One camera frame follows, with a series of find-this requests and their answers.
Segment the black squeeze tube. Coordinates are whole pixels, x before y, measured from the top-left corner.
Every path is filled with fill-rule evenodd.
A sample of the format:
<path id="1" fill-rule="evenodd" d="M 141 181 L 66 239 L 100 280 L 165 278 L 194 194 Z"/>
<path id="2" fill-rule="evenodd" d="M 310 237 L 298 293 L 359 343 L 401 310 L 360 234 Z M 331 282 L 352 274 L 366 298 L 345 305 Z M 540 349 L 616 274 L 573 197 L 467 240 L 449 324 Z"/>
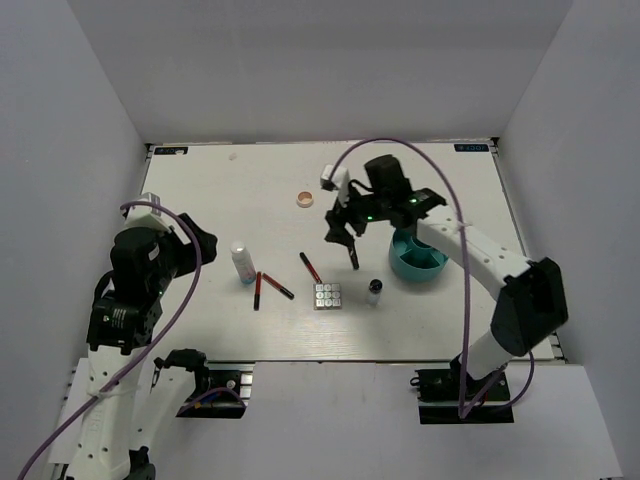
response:
<path id="1" fill-rule="evenodd" d="M 359 259 L 356 251 L 356 247 L 351 245 L 347 248 L 349 259 L 354 270 L 358 270 L 360 268 Z"/>

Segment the red lip gloss black cap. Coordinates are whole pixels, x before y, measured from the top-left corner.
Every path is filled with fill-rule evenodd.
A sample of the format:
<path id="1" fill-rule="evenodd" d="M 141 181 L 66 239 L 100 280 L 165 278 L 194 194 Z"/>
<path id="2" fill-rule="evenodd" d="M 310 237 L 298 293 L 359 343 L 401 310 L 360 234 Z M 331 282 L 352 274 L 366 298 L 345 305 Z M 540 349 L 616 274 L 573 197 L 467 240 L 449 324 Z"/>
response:
<path id="1" fill-rule="evenodd" d="M 285 286 L 283 286 L 281 283 L 279 283 L 269 274 L 263 273 L 262 278 L 265 282 L 267 282 L 271 287 L 273 287 L 282 295 L 284 295 L 287 299 L 293 300 L 295 298 L 295 295 L 293 292 L 291 292 L 289 289 L 287 289 Z"/>

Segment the white lotion bottle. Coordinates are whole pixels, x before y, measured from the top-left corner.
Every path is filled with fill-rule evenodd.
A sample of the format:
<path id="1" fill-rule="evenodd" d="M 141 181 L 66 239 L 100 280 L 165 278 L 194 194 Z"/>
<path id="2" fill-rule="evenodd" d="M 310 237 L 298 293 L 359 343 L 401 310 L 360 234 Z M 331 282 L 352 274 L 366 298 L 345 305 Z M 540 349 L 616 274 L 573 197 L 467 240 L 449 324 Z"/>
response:
<path id="1" fill-rule="evenodd" d="M 246 245 L 241 241 L 234 241 L 230 252 L 240 281 L 243 284 L 253 283 L 256 280 L 256 270 Z"/>

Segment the red lip gloss tube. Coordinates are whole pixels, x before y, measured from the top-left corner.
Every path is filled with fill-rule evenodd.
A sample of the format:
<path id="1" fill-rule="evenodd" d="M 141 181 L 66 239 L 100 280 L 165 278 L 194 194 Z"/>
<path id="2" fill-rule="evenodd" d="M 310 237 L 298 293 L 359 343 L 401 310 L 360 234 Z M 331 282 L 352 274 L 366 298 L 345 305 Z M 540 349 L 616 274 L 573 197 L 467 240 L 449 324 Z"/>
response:
<path id="1" fill-rule="evenodd" d="M 262 288 L 262 272 L 258 271 L 256 274 L 254 297 L 253 297 L 253 310 L 259 311 L 261 302 L 261 288 Z"/>

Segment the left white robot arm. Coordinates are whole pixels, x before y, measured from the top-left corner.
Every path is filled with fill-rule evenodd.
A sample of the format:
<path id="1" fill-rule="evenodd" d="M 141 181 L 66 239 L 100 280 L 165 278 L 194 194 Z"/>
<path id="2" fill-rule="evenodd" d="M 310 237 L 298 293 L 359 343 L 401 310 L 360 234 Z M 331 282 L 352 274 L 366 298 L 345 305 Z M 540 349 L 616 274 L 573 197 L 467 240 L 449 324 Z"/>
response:
<path id="1" fill-rule="evenodd" d="M 68 479 L 152 479 L 150 460 L 159 432 L 186 397 L 199 399 L 211 387 L 205 355 L 172 351 L 158 366 L 169 382 L 155 389 L 151 406 L 134 415 L 143 363 L 186 309 L 182 300 L 162 329 L 162 298 L 175 279 L 199 280 L 217 256 L 217 237 L 186 213 L 172 215 L 147 203 L 131 205 L 110 251 L 110 270 L 94 291 L 89 327 L 85 403 L 65 421 L 81 423 Z"/>

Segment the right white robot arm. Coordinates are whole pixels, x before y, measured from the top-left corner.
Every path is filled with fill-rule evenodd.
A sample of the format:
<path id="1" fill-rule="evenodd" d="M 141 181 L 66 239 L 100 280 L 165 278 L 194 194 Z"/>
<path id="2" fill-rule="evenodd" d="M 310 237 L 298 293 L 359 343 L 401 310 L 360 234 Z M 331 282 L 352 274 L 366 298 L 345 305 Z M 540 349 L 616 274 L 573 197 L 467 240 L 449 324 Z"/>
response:
<path id="1" fill-rule="evenodd" d="M 365 171 L 368 186 L 351 179 L 344 167 L 327 165 L 322 171 L 322 188 L 337 194 L 325 216 L 325 239 L 345 246 L 355 261 L 356 237 L 368 224 L 387 221 L 443 253 L 482 285 L 496 302 L 490 326 L 451 363 L 453 390 L 475 398 L 495 370 L 525 356 L 567 322 L 561 269 L 548 257 L 534 261 L 511 252 L 464 223 L 442 196 L 414 189 L 394 156 L 367 162 Z"/>

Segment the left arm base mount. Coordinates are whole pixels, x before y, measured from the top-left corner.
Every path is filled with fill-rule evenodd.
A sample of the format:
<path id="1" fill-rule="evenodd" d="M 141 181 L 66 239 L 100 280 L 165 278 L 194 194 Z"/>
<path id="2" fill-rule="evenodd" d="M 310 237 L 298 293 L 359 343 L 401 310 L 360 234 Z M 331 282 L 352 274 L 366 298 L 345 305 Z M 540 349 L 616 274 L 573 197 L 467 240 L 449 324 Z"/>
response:
<path id="1" fill-rule="evenodd" d="M 187 398 L 178 418 L 232 419 L 244 416 L 253 385 L 252 363 L 208 361 L 209 379 Z"/>

